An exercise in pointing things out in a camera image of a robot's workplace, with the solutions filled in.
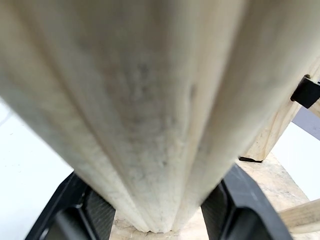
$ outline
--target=wooden plank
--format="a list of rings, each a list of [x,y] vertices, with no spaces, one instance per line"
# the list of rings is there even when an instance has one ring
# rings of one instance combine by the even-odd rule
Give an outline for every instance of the wooden plank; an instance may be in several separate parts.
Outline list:
[[[0,95],[137,229],[177,230],[319,56],[319,8],[3,1]]]
[[[320,199],[291,207],[279,214],[291,233],[320,231]]]
[[[242,157],[263,161],[297,114],[301,105],[288,97],[279,110],[272,115],[262,131],[254,139],[252,146]]]
[[[317,82],[320,78],[320,59],[316,58],[315,61],[308,68],[307,72],[311,80]],[[270,153],[271,149],[275,146],[278,139],[286,130],[289,123],[296,116],[301,105],[297,102],[292,102],[290,97],[292,92],[286,97],[284,103],[280,106],[279,110],[275,112],[266,126],[259,132],[253,141],[252,146],[241,155],[242,157],[254,159],[256,161],[263,161]],[[320,100],[315,102],[309,109],[314,114],[320,117]]]

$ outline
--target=wood surface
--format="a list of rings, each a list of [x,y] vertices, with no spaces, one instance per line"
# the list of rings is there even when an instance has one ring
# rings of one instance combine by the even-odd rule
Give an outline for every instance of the wood surface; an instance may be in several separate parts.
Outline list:
[[[138,230],[176,231],[320,55],[319,10],[2,1],[0,95]]]
[[[320,199],[291,207],[279,214],[291,233],[320,231]]]
[[[249,150],[241,156],[256,161],[265,160],[300,108],[301,105],[292,102],[288,96],[256,136]]]
[[[309,72],[307,73],[310,75],[310,80],[313,82],[317,82],[320,79],[319,58],[316,58],[310,65]],[[245,154],[241,155],[242,157],[254,159],[256,161],[263,161],[266,159],[267,155],[271,152],[271,149],[275,146],[289,123],[301,108],[299,103],[290,100],[291,95],[292,92],[286,96],[284,103],[272,115],[267,124],[254,139],[252,146]],[[315,102],[309,110],[320,117],[320,100]]]

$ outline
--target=wood grain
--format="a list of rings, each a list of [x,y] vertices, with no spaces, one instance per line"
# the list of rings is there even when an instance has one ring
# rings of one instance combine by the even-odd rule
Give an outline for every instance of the wood grain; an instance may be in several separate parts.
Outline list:
[[[291,233],[320,231],[320,199],[291,207],[279,214]]]
[[[138,230],[178,230],[320,55],[319,9],[2,1],[0,95]]]
[[[299,103],[292,102],[288,97],[254,139],[249,150],[241,156],[256,161],[265,160],[300,108]]]
[[[320,59],[318,57],[310,65],[306,73],[310,75],[313,82],[317,82],[319,80]],[[249,150],[241,156],[254,159],[256,161],[263,161],[267,157],[278,139],[286,130],[289,123],[301,108],[300,104],[290,100],[291,95],[292,92],[286,97],[284,103],[272,115],[266,126],[264,126],[256,136]],[[320,117],[320,100],[315,102],[309,110]]]

